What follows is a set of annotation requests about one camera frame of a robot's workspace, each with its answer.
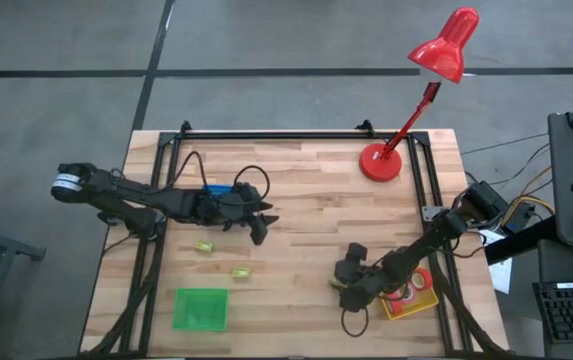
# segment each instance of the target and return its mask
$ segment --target black metal bracket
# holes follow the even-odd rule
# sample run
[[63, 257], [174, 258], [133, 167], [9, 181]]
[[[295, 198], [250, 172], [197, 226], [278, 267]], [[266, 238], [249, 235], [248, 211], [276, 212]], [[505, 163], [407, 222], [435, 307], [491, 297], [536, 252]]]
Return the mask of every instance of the black metal bracket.
[[[155, 154], [155, 162], [153, 165], [153, 173], [151, 176], [151, 186], [157, 187], [159, 183], [159, 177], [161, 174], [161, 166], [164, 157], [164, 152], [167, 146], [172, 146], [171, 150], [171, 158], [168, 168], [168, 175], [166, 179], [166, 184], [169, 184], [173, 181], [176, 167], [177, 167], [177, 160], [179, 158], [179, 150], [182, 140], [283, 140], [283, 139], [371, 139], [373, 137], [393, 137], [397, 134], [397, 132], [380, 132], [375, 135], [374, 131], [372, 130], [372, 124], [368, 120], [366, 120], [361, 126], [364, 126], [364, 130], [366, 132], [345, 132], [345, 131], [318, 131], [318, 132], [302, 132], [302, 131], [289, 131], [289, 132], [192, 132], [192, 127], [190, 123], [187, 121], [182, 124], [182, 127], [179, 132], [163, 132], [159, 134], [158, 144], [157, 144], [157, 151]], [[420, 132], [411, 132], [408, 133], [405, 137], [407, 140], [407, 144], [409, 147], [409, 154], [411, 160], [411, 168], [413, 172], [413, 178], [415, 182], [415, 189], [417, 192], [417, 202], [419, 208], [428, 206], [426, 200], [426, 194], [424, 191], [422, 177], [421, 177], [421, 168], [419, 165], [419, 160], [417, 156], [417, 145], [422, 147], [424, 155], [426, 157], [426, 165], [428, 170], [428, 177], [430, 180], [431, 191], [433, 194], [433, 205], [434, 206], [442, 206], [442, 199], [441, 193], [439, 190], [439, 183], [437, 179], [437, 171], [435, 169], [435, 162], [433, 159], [433, 154], [430, 148], [430, 140], [429, 135], [425, 131]], [[422, 225], [424, 231], [426, 231], [428, 222], [421, 218]], [[144, 267], [144, 258], [146, 255], [146, 248], [147, 243], [144, 241], [140, 241], [139, 247], [137, 249], [137, 255], [135, 258], [135, 267], [133, 269], [133, 277], [131, 282], [131, 290], [129, 293], [129, 302], [133, 300], [136, 296], [138, 290], [144, 284], [141, 284], [142, 281], [142, 272]], [[148, 281], [152, 282], [152, 286], [150, 287], [150, 291], [146, 295], [146, 304], [144, 308], [144, 315], [143, 315], [143, 322], [142, 322], [142, 329], [141, 335], [139, 339], [139, 345], [137, 350], [133, 351], [130, 349], [130, 338], [132, 334], [132, 318], [130, 319], [128, 326], [124, 328], [123, 333], [121, 334], [121, 343], [119, 345], [118, 352], [116, 353], [102, 353], [96, 354], [93, 357], [93, 354], [88, 353], [80, 353], [78, 355], [79, 358], [83, 359], [99, 359], [99, 358], [106, 358], [105, 356], [110, 355], [114, 356], [114, 358], [128, 358], [129, 356], [134, 356], [137, 354], [139, 357], [146, 357], [148, 353], [148, 345], [150, 341], [150, 332], [151, 332], [151, 325], [155, 307], [155, 297], [157, 293], [157, 284], [159, 281], [159, 272], [161, 269], [161, 259], [164, 251], [164, 244], [165, 244], [165, 231], [163, 231], [158, 238], [155, 240], [155, 249], [153, 252], [153, 261], [151, 264], [151, 268], [149, 270], [149, 275], [151, 275], [151, 271], [156, 271], [152, 273], [153, 276], [148, 277]], [[452, 250], [451, 244], [446, 243], [444, 245], [445, 250]], [[455, 267], [455, 260], [452, 255], [445, 255], [446, 256], [446, 268], [448, 271], [448, 279], [450, 281], [451, 286], [457, 296], [461, 298], [462, 291], [461, 286], [459, 283], [459, 277], [457, 275], [457, 268]], [[437, 262], [437, 255], [433, 254], [429, 257], [429, 263], [431, 269], [435, 269], [439, 266]], [[446, 311], [446, 304], [444, 302], [444, 296], [440, 292], [437, 292], [439, 298], [439, 304], [437, 306], [437, 315], [439, 321], [439, 327], [441, 330], [442, 341], [444, 345], [444, 350], [446, 354], [452, 352], [454, 350], [453, 345], [453, 338], [450, 330], [449, 320], [448, 320], [448, 313]], [[458, 319], [458, 326], [459, 331], [462, 339], [463, 349], [465, 351], [472, 351], [472, 341], [470, 338], [470, 334], [461, 319]]]

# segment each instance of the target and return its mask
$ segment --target white label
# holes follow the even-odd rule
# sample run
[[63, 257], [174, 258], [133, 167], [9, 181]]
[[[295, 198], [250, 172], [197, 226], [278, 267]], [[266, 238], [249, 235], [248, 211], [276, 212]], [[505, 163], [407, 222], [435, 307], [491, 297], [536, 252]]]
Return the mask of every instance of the white label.
[[64, 180], [70, 182], [79, 182], [79, 176], [71, 175], [71, 174], [59, 174], [55, 177], [55, 180]]
[[82, 187], [77, 185], [77, 184], [73, 184], [71, 182], [61, 181], [61, 180], [55, 180], [55, 182], [53, 183], [53, 187], [63, 187], [63, 188], [71, 189], [74, 191], [79, 191], [82, 189]]
[[558, 289], [573, 289], [573, 283], [557, 283]]

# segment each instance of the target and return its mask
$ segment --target gray floor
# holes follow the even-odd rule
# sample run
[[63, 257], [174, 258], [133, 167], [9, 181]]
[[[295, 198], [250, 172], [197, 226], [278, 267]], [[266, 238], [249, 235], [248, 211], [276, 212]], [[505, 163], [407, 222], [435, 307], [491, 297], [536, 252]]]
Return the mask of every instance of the gray floor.
[[[146, 68], [163, 0], [0, 0], [0, 70]], [[178, 0], [160, 68], [402, 67], [463, 1]], [[476, 2], [472, 67], [573, 67], [573, 0]], [[120, 166], [143, 79], [0, 79], [0, 233], [48, 248], [17, 261], [0, 308], [0, 358], [77, 350], [106, 232], [87, 206], [49, 195], [57, 165]], [[419, 77], [158, 79], [144, 129], [399, 127], [424, 89]], [[573, 75], [466, 77], [445, 84], [422, 128], [455, 128], [479, 179], [517, 171], [546, 137], [546, 115], [573, 111]], [[538, 158], [500, 189], [516, 196], [549, 164]], [[552, 190], [538, 195], [552, 201]], [[528, 291], [534, 254], [516, 260], [499, 295], [511, 347], [541, 354]]]

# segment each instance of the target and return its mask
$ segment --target wooden table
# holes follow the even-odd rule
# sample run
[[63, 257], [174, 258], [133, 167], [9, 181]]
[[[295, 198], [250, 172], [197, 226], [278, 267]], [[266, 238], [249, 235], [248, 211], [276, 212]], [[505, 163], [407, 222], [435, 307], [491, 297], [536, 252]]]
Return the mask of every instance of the wooden table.
[[[124, 166], [128, 178], [150, 181], [158, 134], [158, 131], [133, 133]], [[444, 203], [450, 204], [466, 188], [455, 133], [448, 129], [429, 130], [429, 134]], [[404, 161], [400, 176], [388, 183], [375, 183], [361, 174], [357, 163], [361, 150], [369, 142], [184, 140], [180, 163], [191, 150], [199, 151], [211, 184], [231, 183], [235, 174], [249, 164], [263, 167], [271, 178], [267, 201], [275, 205], [267, 213], [279, 215], [280, 220], [270, 226], [261, 246], [252, 244], [248, 228], [234, 227], [224, 233], [220, 228], [170, 222], [149, 356], [443, 354], [434, 309], [390, 321], [376, 301], [369, 306], [370, 326], [362, 337], [350, 338], [340, 326], [338, 295], [329, 287], [328, 280], [335, 261], [344, 257], [348, 244], [359, 242], [367, 246], [368, 261], [372, 262], [422, 234], [408, 147], [398, 147]], [[426, 169], [422, 170], [428, 193], [428, 176]], [[243, 180], [263, 192], [264, 180], [260, 174], [248, 172]], [[178, 184], [201, 184], [196, 164], [186, 167]], [[125, 228], [112, 229], [106, 245], [125, 234]], [[212, 242], [214, 252], [195, 251], [198, 240]], [[82, 350], [90, 349], [101, 339], [126, 304], [135, 243], [132, 240], [113, 248], [102, 260]], [[469, 253], [478, 246], [476, 236], [465, 236], [457, 251]], [[251, 278], [233, 280], [230, 273], [235, 267], [250, 268]], [[472, 314], [495, 342], [507, 347], [484, 254], [478, 252], [470, 259], [457, 259], [457, 268], [464, 300]], [[173, 331], [174, 294], [180, 287], [229, 288], [226, 332]], [[452, 309], [449, 314], [457, 338]], [[364, 315], [349, 314], [346, 319], [348, 328], [357, 331], [363, 325]], [[135, 339], [139, 336], [137, 321], [141, 321], [141, 316], [136, 319]]]

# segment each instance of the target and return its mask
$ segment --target lamp base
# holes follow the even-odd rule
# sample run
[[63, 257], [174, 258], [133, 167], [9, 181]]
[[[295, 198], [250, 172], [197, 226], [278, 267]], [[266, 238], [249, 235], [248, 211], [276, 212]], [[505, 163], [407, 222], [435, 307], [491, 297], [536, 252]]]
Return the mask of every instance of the lamp base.
[[380, 157], [385, 146], [385, 144], [368, 145], [359, 156], [359, 168], [373, 181], [390, 181], [399, 175], [402, 169], [402, 158], [397, 150], [393, 150], [386, 159]]

